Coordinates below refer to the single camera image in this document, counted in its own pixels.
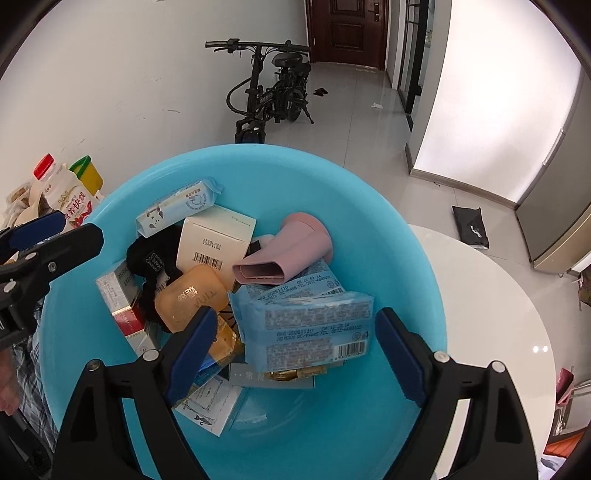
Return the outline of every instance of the black fabric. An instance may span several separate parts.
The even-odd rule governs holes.
[[[148,238],[140,236],[127,249],[127,266],[131,273],[147,281],[153,280],[154,286],[162,270],[170,278],[178,278],[177,252],[181,231],[181,227],[171,225]]]
[[[139,295],[139,306],[143,310],[146,320],[158,323],[166,333],[170,333],[170,330],[154,306],[156,284],[162,270],[169,277],[166,285],[183,274],[177,268],[181,232],[182,227],[171,225],[148,238],[140,236],[127,249],[127,266],[130,272],[146,279]]]
[[[489,248],[488,237],[482,221],[482,211],[479,208],[474,210],[456,206],[453,206],[452,209],[460,240],[474,248]]]

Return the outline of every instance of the wooden door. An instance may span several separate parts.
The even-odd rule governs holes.
[[[388,0],[307,0],[313,61],[384,69]]]

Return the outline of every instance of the plastic bottle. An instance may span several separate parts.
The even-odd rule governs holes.
[[[82,225],[98,204],[76,174],[57,163],[47,154],[33,170],[33,175],[43,184],[43,196],[54,210],[61,211],[72,227]]]

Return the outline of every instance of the door lock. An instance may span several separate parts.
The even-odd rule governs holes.
[[[368,11],[371,14],[374,14],[374,22],[379,22],[379,3],[374,3],[374,9]]]

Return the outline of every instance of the small white box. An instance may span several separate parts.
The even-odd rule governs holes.
[[[140,356],[147,350],[159,350],[162,330],[159,325],[145,321],[138,305],[139,287],[125,260],[98,278],[96,285],[134,352]]]
[[[255,225],[254,218],[218,205],[185,218],[177,268],[186,273],[197,264],[209,265],[231,290],[236,280],[232,266],[244,258]]]
[[[213,377],[176,407],[176,411],[208,432],[220,436],[238,401],[241,387],[222,377]]]

